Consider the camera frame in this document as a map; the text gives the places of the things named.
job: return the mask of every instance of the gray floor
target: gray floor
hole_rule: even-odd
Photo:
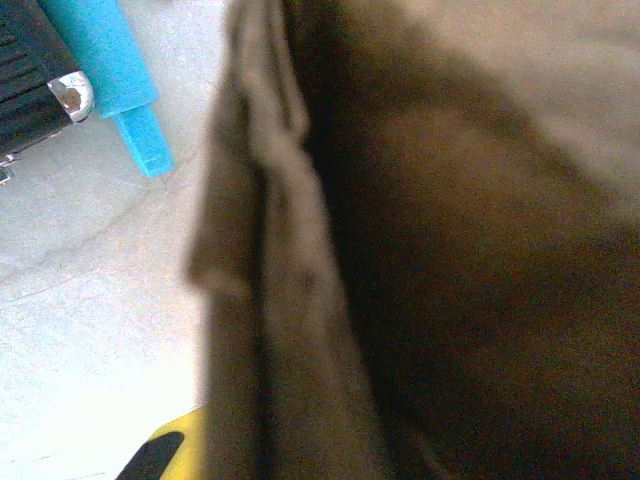
[[[184,281],[224,2],[122,0],[178,163],[147,179],[93,118],[0,189],[0,478],[113,479],[201,398],[203,299]]]

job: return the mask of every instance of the yellow tool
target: yellow tool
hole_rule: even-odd
[[[199,480],[206,409],[201,407],[156,430],[116,480]]]

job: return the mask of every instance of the blue foam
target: blue foam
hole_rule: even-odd
[[[38,3],[89,77],[96,110],[103,118],[114,118],[142,172],[156,176],[170,171],[173,157],[149,106],[158,91],[118,2]]]

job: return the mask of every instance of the brown cloth bag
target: brown cloth bag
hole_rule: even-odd
[[[263,376],[272,478],[390,478],[321,187],[302,147],[308,118],[281,4],[235,2],[229,25],[191,267],[212,295],[205,478],[256,478]]]

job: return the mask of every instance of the brown fabric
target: brown fabric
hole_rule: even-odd
[[[237,2],[191,275],[213,295],[206,478],[256,475],[256,331],[283,479],[389,478],[278,1]]]
[[[580,417],[576,431],[586,417],[564,371],[539,359],[547,347],[545,358],[571,349],[553,348],[562,335],[541,337],[540,326],[562,331],[558,316],[540,323],[527,299],[584,302],[581,292],[610,278],[613,286],[600,289],[608,299],[601,319],[613,303],[637,304],[618,274],[637,283],[638,267],[627,259],[639,243],[630,225],[640,203],[640,141],[631,127],[640,95],[600,88],[611,69],[598,60],[609,58],[598,30],[624,15],[605,2],[591,2],[584,20],[560,1],[529,0],[521,9],[507,0],[284,3],[283,11],[275,0],[242,0],[230,12],[230,56],[191,269],[213,297],[206,478],[257,475],[265,365],[273,478],[390,478],[370,390],[392,403],[398,392],[381,390],[394,384],[426,412],[430,435],[458,428],[458,438],[472,443],[468,464],[508,472],[480,470],[486,478],[519,478],[503,455],[516,438],[510,428],[522,433],[516,454],[544,435],[589,448],[582,439],[572,444],[571,434],[559,437],[559,417]],[[574,10],[582,3],[572,2]],[[585,32],[595,32],[586,52]],[[620,70],[633,85],[633,69]],[[474,310],[488,295],[500,315]],[[637,389],[629,354],[637,321],[621,315],[617,323],[591,323],[594,306],[580,309],[585,321],[575,323],[584,331],[571,339],[581,348],[568,363],[582,365],[581,379],[607,380],[588,368],[585,345],[601,359],[603,350],[626,352],[602,364],[624,375],[607,384],[590,413],[603,437],[608,421],[623,425],[627,446],[621,460],[611,460],[617,468],[629,463],[638,435],[634,397],[620,393]],[[480,322],[465,323],[470,315]],[[504,333],[496,318],[518,328]],[[503,333],[505,341],[476,349]],[[503,348],[510,342],[517,347]],[[539,373],[544,368],[548,377]],[[535,379],[537,390],[522,378]],[[614,388],[617,410],[605,398]],[[440,398],[429,404],[434,391]],[[564,402],[558,391],[570,400],[552,418],[545,402]],[[499,401],[483,403],[494,394]],[[483,405],[492,409],[477,419],[460,415]],[[550,418],[547,430],[509,423],[521,411]],[[474,431],[476,420],[484,429]],[[399,430],[407,446],[400,453],[418,452],[401,459],[413,464],[408,478],[427,471],[452,478],[417,432]],[[571,468],[582,468],[580,455],[574,460]],[[608,465],[589,468],[598,474]]]

